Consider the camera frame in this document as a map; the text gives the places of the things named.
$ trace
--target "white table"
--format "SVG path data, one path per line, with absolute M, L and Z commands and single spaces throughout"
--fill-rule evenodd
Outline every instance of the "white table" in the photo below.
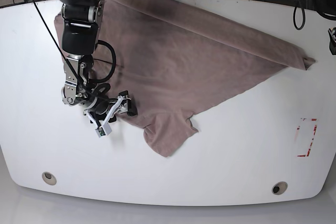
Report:
M 176 206 L 259 204 L 320 192 L 336 153 L 336 56 L 327 33 L 334 23 L 307 11 L 304 30 L 296 31 L 292 7 L 177 1 L 292 42 L 317 63 L 308 71 L 287 68 L 194 116 L 199 133 L 164 158 L 147 146 L 142 129 L 122 121 L 111 125 L 110 136 L 97 138 L 81 108 L 61 101 L 62 61 L 34 6 L 1 9 L 0 145 L 15 183 L 76 197 Z M 56 36 L 53 21 L 61 3 L 38 7 Z M 300 118 L 317 119 L 309 157 L 298 154 L 307 151 L 315 123 Z M 55 175 L 57 184 L 47 185 L 43 172 Z M 271 191 L 277 182 L 288 183 L 279 196 Z

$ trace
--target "wrinkle in cloth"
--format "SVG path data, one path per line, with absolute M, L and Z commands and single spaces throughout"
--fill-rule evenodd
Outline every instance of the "wrinkle in cloth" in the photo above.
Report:
M 63 20 L 55 19 L 61 41 Z M 314 63 L 299 47 L 222 16 L 174 0 L 105 0 L 99 39 L 114 47 L 117 67 L 109 97 L 128 90 L 148 145 L 171 156 L 197 133 L 190 117 L 220 104 L 278 71 Z M 94 58 L 111 61 L 98 46 Z M 95 61 L 98 78 L 110 65 Z

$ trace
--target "brown towel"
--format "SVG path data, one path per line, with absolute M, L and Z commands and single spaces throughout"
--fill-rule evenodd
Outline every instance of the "brown towel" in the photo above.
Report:
M 314 63 L 291 43 L 173 0 L 105 0 L 103 15 L 99 39 L 117 54 L 109 96 L 130 92 L 139 115 L 120 117 L 144 128 L 148 145 L 165 157 L 197 132 L 189 120 L 194 114 L 286 67 Z M 55 26 L 60 39 L 59 15 Z M 102 46 L 93 56 L 111 61 Z M 94 63 L 99 78 L 110 67 Z

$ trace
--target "metal grommet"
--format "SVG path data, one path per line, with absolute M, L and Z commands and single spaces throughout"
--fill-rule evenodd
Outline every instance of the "metal grommet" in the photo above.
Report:
M 57 183 L 55 176 L 48 172 L 42 173 L 42 179 L 45 183 L 51 186 L 54 186 Z
M 275 195 L 281 195 L 287 190 L 288 184 L 286 182 L 279 182 L 272 188 L 272 193 Z

